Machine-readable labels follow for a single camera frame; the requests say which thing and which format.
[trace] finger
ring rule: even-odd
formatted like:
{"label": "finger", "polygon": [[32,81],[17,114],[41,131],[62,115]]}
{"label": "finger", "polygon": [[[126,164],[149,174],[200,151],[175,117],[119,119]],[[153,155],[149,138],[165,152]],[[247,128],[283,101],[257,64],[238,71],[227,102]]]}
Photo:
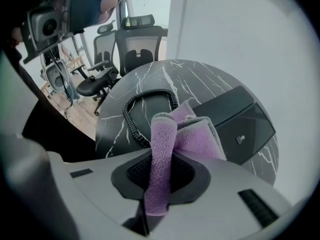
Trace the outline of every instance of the finger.
{"label": "finger", "polygon": [[108,20],[108,18],[109,18],[109,14],[107,12],[101,13],[98,19],[98,23],[99,24],[104,23]]}
{"label": "finger", "polygon": [[63,22],[68,22],[68,18],[69,18],[69,13],[67,11],[65,11],[63,14],[62,14],[62,21]]}
{"label": "finger", "polygon": [[101,0],[100,9],[102,13],[109,11],[117,5],[118,0]]}
{"label": "finger", "polygon": [[11,36],[12,36],[13,39],[18,41],[19,43],[23,42],[22,34],[21,34],[21,28],[20,27],[15,27],[14,29],[12,29]]}

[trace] chair headrest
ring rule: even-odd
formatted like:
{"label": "chair headrest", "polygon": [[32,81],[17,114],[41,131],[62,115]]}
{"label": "chair headrest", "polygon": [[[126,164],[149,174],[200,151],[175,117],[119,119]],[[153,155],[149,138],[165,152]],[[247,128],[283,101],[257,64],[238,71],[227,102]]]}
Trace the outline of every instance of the chair headrest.
{"label": "chair headrest", "polygon": [[136,17],[125,17],[121,21],[121,28],[125,30],[151,27],[155,24],[155,18],[152,14]]}
{"label": "chair headrest", "polygon": [[115,22],[115,20],[111,21],[111,23],[109,23],[109,24],[100,26],[100,27],[97,29],[96,32],[97,32],[98,34],[103,34],[103,33],[105,33],[105,32],[109,32],[109,31],[113,30],[113,29],[114,29],[114,22]]}

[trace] black slot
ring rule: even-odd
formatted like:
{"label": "black slot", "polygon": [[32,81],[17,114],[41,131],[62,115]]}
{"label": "black slot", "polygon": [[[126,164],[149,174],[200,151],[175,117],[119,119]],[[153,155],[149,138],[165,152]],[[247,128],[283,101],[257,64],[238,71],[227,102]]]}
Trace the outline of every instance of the black slot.
{"label": "black slot", "polygon": [[77,178],[77,177],[87,175],[90,173],[93,173],[93,171],[91,169],[87,168],[87,169],[83,169],[83,170],[77,170],[77,171],[70,172],[70,175],[72,178]]}
{"label": "black slot", "polygon": [[238,194],[263,228],[278,219],[278,216],[252,189],[240,191]]}

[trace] mesh chair backrest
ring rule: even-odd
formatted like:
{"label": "mesh chair backrest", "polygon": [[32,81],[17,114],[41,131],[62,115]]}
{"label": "mesh chair backrest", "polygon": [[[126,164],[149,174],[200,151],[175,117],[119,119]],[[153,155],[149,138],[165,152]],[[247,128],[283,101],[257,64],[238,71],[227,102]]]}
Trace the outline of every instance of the mesh chair backrest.
{"label": "mesh chair backrest", "polygon": [[98,35],[93,40],[94,48],[94,64],[97,64],[102,61],[109,61],[104,68],[114,67],[114,72],[118,73],[118,70],[113,64],[113,54],[115,49],[115,34],[116,30],[104,32]]}
{"label": "mesh chair backrest", "polygon": [[119,29],[116,32],[122,77],[137,67],[158,60],[162,34],[160,26]]}

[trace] chair armrest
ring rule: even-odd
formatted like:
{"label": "chair armrest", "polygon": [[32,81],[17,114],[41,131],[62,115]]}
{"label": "chair armrest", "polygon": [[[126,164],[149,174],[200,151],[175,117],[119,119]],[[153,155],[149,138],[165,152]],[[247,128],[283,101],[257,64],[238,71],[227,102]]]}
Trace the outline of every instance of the chair armrest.
{"label": "chair armrest", "polygon": [[85,72],[82,70],[82,67],[83,67],[83,66],[84,66],[84,65],[81,65],[81,66],[76,67],[75,69],[72,69],[72,70],[70,71],[70,73],[73,74],[74,72],[78,71],[78,72],[80,73],[80,75],[81,75],[84,79],[87,79],[88,76],[87,76],[87,75],[85,74]]}
{"label": "chair armrest", "polygon": [[88,68],[87,71],[93,71],[93,70],[96,70],[97,68],[99,67],[103,67],[104,65],[108,64],[109,61],[108,60],[104,60],[104,61],[101,61],[95,65],[93,65],[92,67]]}

